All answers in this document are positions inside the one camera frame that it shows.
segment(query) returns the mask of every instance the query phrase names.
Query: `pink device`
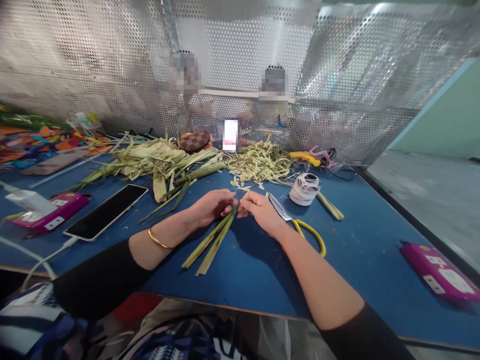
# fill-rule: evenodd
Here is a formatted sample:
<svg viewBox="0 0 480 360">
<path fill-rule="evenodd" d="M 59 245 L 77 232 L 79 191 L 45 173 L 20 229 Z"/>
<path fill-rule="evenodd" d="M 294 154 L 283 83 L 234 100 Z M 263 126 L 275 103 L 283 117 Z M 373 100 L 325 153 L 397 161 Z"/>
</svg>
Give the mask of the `pink device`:
<svg viewBox="0 0 480 360">
<path fill-rule="evenodd" d="M 31 211 L 15 219 L 12 223 L 29 230 L 30 236 L 49 233 L 87 205 L 89 199 L 83 194 L 63 192 L 51 199 L 50 202 L 56 206 L 56 210 L 48 215 L 41 216 Z"/>
<path fill-rule="evenodd" d="M 406 243 L 400 252 L 440 298 L 480 301 L 480 290 L 455 270 L 433 247 Z"/>
</svg>

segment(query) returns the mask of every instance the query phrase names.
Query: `hand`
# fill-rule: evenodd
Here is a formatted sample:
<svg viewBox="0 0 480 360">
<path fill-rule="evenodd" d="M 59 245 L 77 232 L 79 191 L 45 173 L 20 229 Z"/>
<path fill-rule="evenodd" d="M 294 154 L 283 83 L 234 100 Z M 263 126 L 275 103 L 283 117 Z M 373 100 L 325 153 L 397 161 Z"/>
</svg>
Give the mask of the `hand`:
<svg viewBox="0 0 480 360">
<path fill-rule="evenodd" d="M 270 200 L 254 191 L 248 191 L 241 199 L 238 207 L 238 218 L 244 218 L 249 213 L 253 214 L 258 225 L 272 238 L 277 238 L 277 234 L 281 234 L 285 227 L 289 227 L 270 203 Z"/>
<path fill-rule="evenodd" d="M 234 196 L 235 193 L 227 189 L 212 190 L 190 206 L 188 211 L 192 214 L 198 227 L 203 228 L 210 225 L 219 216 L 224 217 L 229 214 L 233 207 L 239 204 Z"/>
</svg>

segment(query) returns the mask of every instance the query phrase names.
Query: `bracelet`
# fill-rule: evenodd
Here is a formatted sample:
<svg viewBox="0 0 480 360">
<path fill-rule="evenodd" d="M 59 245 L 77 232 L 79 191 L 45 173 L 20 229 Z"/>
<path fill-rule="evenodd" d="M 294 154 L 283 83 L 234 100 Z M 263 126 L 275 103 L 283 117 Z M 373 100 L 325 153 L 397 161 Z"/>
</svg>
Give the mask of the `bracelet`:
<svg viewBox="0 0 480 360">
<path fill-rule="evenodd" d="M 150 228 L 148 229 L 148 235 L 150 235 L 150 238 L 151 238 L 154 242 L 156 242 L 156 243 L 157 243 L 158 245 L 160 245 L 162 248 L 165 248 L 165 249 L 167 249 L 167 250 L 173 250 L 173 249 L 175 249 L 174 247 L 168 247 L 167 245 L 164 245 L 164 244 L 162 244 L 160 241 L 158 241 L 157 238 L 152 234 L 152 228 L 150 227 Z"/>
</svg>

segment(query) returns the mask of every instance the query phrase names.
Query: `patterned clothing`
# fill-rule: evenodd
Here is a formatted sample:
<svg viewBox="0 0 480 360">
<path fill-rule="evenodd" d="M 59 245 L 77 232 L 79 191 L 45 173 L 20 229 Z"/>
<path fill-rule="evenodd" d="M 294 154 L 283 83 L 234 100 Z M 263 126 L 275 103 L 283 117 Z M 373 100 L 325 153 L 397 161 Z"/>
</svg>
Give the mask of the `patterned clothing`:
<svg viewBox="0 0 480 360">
<path fill-rule="evenodd" d="M 216 315 L 176 318 L 137 339 L 118 359 L 246 359 L 224 334 L 240 343 L 229 320 Z M 0 310 L 0 346 L 10 358 L 96 359 L 108 341 L 101 322 L 75 318 L 62 309 L 49 282 L 33 286 Z"/>
</svg>

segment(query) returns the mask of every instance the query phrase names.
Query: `phone screen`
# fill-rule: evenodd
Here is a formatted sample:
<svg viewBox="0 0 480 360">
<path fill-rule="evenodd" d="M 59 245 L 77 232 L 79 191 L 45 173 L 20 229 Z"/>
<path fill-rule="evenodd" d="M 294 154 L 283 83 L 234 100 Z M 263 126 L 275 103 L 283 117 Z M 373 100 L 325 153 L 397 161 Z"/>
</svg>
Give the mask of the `phone screen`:
<svg viewBox="0 0 480 360">
<path fill-rule="evenodd" d="M 64 233 L 87 241 L 96 239 L 147 191 L 146 187 L 128 184 L 70 226 Z"/>
<path fill-rule="evenodd" d="M 225 119 L 221 148 L 226 153 L 236 153 L 239 145 L 239 120 Z"/>
</svg>

